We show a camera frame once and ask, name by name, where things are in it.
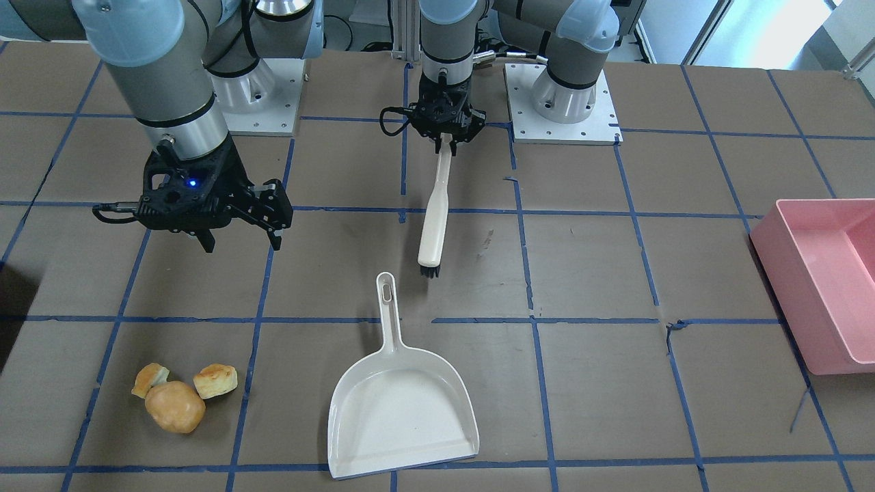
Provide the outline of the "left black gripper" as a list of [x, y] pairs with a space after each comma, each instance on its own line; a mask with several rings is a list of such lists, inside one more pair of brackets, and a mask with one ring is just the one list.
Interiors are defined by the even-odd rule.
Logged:
[[423, 137], [435, 141], [435, 153], [443, 148], [442, 134], [451, 135], [451, 156], [457, 155], [459, 142], [471, 142], [485, 126], [485, 112], [473, 109], [469, 97], [472, 78], [455, 85], [447, 83], [447, 77], [438, 76], [438, 81], [429, 80], [421, 75], [418, 90], [419, 101], [409, 104], [407, 108], [388, 107], [381, 110], [381, 116], [393, 112], [406, 116], [407, 120], [394, 132], [387, 131], [381, 125], [382, 132], [390, 137], [398, 135], [412, 124]]

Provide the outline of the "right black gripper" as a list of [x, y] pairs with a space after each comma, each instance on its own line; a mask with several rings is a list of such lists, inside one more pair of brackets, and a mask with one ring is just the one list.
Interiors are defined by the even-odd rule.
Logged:
[[137, 202], [104, 203], [92, 212], [102, 222], [140, 222], [151, 230], [193, 234], [207, 254], [215, 251], [213, 228], [234, 218], [266, 231], [272, 250], [281, 249], [282, 230], [293, 221], [293, 207], [281, 180], [254, 186], [232, 136], [200, 158], [178, 156], [175, 140], [160, 139], [144, 166]]

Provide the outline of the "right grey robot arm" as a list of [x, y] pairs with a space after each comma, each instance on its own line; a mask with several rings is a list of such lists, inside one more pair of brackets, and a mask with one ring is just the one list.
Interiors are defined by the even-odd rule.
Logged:
[[86, 41], [150, 138], [140, 198], [95, 205], [99, 221], [185, 233], [211, 253], [213, 230], [240, 219], [279, 250], [293, 206], [280, 180], [247, 177], [228, 116], [279, 96], [267, 59], [321, 53], [323, 12], [320, 1], [3, 1], [2, 36]]

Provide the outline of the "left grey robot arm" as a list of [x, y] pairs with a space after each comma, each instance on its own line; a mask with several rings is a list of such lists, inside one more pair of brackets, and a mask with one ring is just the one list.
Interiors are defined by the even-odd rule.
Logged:
[[419, 1], [412, 41], [418, 99], [384, 114], [403, 119], [435, 149], [468, 143], [487, 123], [473, 102], [473, 71], [487, 62], [478, 25], [522, 50], [505, 68], [515, 136], [528, 143], [617, 144], [621, 131], [603, 69], [621, 20], [609, 1]]

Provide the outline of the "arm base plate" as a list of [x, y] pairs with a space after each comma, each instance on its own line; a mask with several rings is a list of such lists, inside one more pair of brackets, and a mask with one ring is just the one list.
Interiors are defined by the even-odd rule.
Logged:
[[293, 137], [307, 62], [261, 59], [235, 78], [210, 75], [217, 103], [232, 136]]
[[516, 142], [612, 146], [623, 141], [604, 72], [594, 86], [573, 90], [552, 80], [547, 66], [509, 64], [505, 81]]

